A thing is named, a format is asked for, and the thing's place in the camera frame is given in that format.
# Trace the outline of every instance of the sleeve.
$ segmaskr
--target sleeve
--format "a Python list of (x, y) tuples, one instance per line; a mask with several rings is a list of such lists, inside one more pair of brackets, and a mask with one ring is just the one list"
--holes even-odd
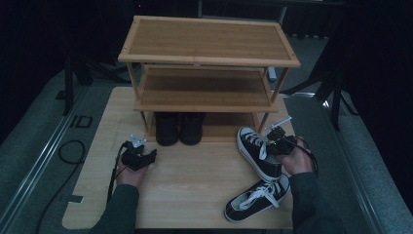
[(116, 186), (103, 215), (89, 233), (134, 233), (139, 192), (131, 185)]
[(346, 233), (340, 216), (321, 195), (314, 173), (293, 175), (289, 180), (294, 233)]

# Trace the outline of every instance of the white shoelace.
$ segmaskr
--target white shoelace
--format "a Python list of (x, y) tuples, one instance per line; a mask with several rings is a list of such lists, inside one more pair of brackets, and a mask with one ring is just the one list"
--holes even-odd
[(253, 143), (257, 146), (260, 146), (260, 150), (259, 150), (259, 159), (264, 160), (265, 158), (267, 158), (267, 138), (260, 136), (256, 133), (250, 133), (250, 134), (246, 134), (245, 135), (245, 139), (247, 141), (249, 141), (250, 143)]
[(240, 209), (248, 209), (256, 199), (261, 197), (267, 198), (267, 200), (270, 201), (277, 208), (280, 206), (280, 204), (274, 198), (274, 194), (279, 191), (281, 191), (281, 189), (277, 183), (266, 182), (264, 186), (257, 187), (257, 189), (253, 193), (251, 193), (251, 195), (249, 195), (248, 199), (240, 203)]

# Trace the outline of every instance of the sneaker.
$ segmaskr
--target sneaker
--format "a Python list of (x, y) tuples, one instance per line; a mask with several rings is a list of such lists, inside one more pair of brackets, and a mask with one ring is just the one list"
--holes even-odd
[(282, 164), (273, 154), (267, 154), (269, 147), (264, 137), (252, 128), (240, 128), (237, 145), (259, 176), (265, 181), (278, 180), (282, 175)]
[(156, 112), (156, 141), (162, 146), (170, 146), (178, 142), (177, 113)]
[(244, 193), (233, 198), (225, 207), (225, 218), (241, 222), (259, 212), (278, 207), (289, 190), (288, 176), (282, 174), (278, 181), (260, 180)]
[(179, 139), (182, 143), (194, 145), (203, 137), (204, 113), (185, 112), (182, 113)]

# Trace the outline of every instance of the dark background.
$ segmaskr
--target dark background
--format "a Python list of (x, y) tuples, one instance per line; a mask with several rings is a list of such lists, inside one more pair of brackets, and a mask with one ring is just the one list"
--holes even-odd
[[(263, 20), (276, 20), (285, 5), (270, 0), (204, 2), (206, 15)], [(299, 38), (329, 38), (312, 75), (343, 74), (343, 89), (412, 211), (412, 3), (354, 0), (343, 1), (342, 7), (329, 5), (340, 1), (292, 2), (283, 30)], [(90, 85), (93, 76), (82, 56), (115, 64), (133, 15), (195, 18), (197, 7), (196, 0), (1, 0), (0, 142), (67, 58), (75, 60), (80, 82)]]

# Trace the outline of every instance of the person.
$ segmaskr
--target person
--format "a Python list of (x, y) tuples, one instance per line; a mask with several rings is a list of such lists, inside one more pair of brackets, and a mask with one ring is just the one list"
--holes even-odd
[[(291, 175), (289, 181), (293, 198), (293, 232), (346, 233), (340, 216), (330, 208), (319, 190), (313, 163), (302, 150), (304, 142), (301, 137), (297, 138), (297, 144), (301, 147), (295, 147), (289, 155), (278, 156), (285, 170)], [(119, 159), (117, 187), (99, 222), (90, 233), (134, 233), (138, 189), (147, 170), (148, 167), (136, 172), (125, 169)]]

